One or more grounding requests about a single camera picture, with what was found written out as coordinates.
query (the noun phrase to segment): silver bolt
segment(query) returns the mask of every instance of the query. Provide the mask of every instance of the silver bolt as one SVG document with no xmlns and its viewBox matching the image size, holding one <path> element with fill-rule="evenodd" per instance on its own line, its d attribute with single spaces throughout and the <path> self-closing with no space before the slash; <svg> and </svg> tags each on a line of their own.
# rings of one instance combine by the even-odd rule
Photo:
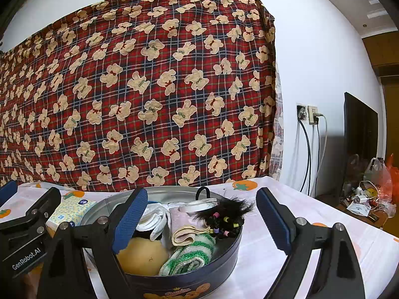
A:
<svg viewBox="0 0 399 299">
<path fill-rule="evenodd" d="M 39 227 L 36 229 L 36 231 L 37 231 L 37 233 L 44 233 L 44 227 L 43 227 L 43 226 L 39 226 Z"/>
<path fill-rule="evenodd" d="M 59 224 L 58 228 L 65 230 L 69 227 L 69 223 L 67 221 L 63 221 L 62 223 Z"/>
<path fill-rule="evenodd" d="M 298 218 L 297 218 L 297 224 L 298 224 L 298 225 L 300 225 L 300 226 L 305 226 L 307 223 L 308 223 L 308 222 L 306 221 L 305 218 L 302 218 L 302 217 L 298 217 Z"/>
<path fill-rule="evenodd" d="M 105 225 L 108 222 L 108 217 L 107 216 L 101 216 L 100 218 L 97 219 L 97 222 L 100 225 Z"/>
<path fill-rule="evenodd" d="M 345 226 L 341 223 L 336 223 L 335 228 L 338 229 L 339 231 L 345 230 Z"/>
</svg>

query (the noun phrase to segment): black flat screen tv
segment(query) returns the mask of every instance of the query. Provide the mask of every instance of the black flat screen tv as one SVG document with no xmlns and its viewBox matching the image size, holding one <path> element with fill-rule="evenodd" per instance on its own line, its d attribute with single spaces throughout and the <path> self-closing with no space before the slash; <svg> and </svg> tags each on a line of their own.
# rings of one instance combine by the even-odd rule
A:
<svg viewBox="0 0 399 299">
<path fill-rule="evenodd" d="M 346 196 L 363 180 L 364 171 L 377 156 L 378 114 L 350 93 L 345 93 L 346 169 L 342 187 Z"/>
</svg>

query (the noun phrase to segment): black loop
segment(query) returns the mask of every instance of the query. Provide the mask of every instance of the black loop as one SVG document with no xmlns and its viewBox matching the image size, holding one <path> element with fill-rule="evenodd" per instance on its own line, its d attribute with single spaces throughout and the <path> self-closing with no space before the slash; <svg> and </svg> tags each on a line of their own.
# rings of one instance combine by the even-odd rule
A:
<svg viewBox="0 0 399 299">
<path fill-rule="evenodd" d="M 200 194 L 201 194 L 201 192 L 202 192 L 203 190 L 206 190 L 206 197 L 207 197 L 208 199 L 211 197 L 211 192 L 209 191 L 209 189 L 208 189 L 207 187 L 200 187 L 200 188 L 197 190 L 196 200 L 199 199 Z"/>
</svg>

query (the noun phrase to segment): orange plastic bag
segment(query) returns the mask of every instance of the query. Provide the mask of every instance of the orange plastic bag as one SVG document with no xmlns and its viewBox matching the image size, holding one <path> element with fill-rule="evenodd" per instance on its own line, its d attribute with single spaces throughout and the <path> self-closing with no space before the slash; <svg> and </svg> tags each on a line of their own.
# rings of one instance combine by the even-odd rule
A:
<svg viewBox="0 0 399 299">
<path fill-rule="evenodd" d="M 399 205 L 399 168 L 392 166 L 394 155 L 391 154 L 387 160 L 387 169 L 392 180 L 392 201 Z"/>
</svg>

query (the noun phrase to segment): white tablecloth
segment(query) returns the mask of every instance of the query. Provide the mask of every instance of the white tablecloth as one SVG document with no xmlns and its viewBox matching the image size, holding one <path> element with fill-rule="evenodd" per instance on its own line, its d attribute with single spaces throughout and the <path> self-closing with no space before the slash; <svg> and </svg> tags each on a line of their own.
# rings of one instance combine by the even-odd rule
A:
<svg viewBox="0 0 399 299">
<path fill-rule="evenodd" d="M 254 178 L 258 186 L 250 191 L 233 187 L 232 183 L 210 186 L 209 189 L 225 197 L 241 197 L 255 200 L 260 187 L 268 187 L 278 202 L 286 205 L 295 217 L 304 217 L 310 223 L 323 223 L 331 227 L 340 222 L 345 225 L 354 243 L 362 271 L 366 298 L 376 299 L 392 278 L 399 262 L 399 242 L 395 237 L 367 225 L 341 211 L 310 198 L 272 178 Z M 10 209 L 11 213 L 0 219 L 0 223 L 25 214 L 25 211 L 51 186 L 41 183 L 26 183 L 19 186 L 18 192 L 9 199 L 1 209 Z M 59 187 L 64 195 L 69 188 Z M 87 200 L 100 201 L 114 193 L 86 192 Z M 305 298 L 313 279 L 320 250 L 312 253 L 305 277 L 296 295 L 297 299 Z M 286 255 L 278 250 L 257 209 L 245 220 L 243 237 L 240 244 L 237 265 L 227 281 L 207 298 L 263 298 L 284 264 Z M 99 299 L 108 298 L 100 277 L 87 259 L 89 274 Z"/>
</svg>

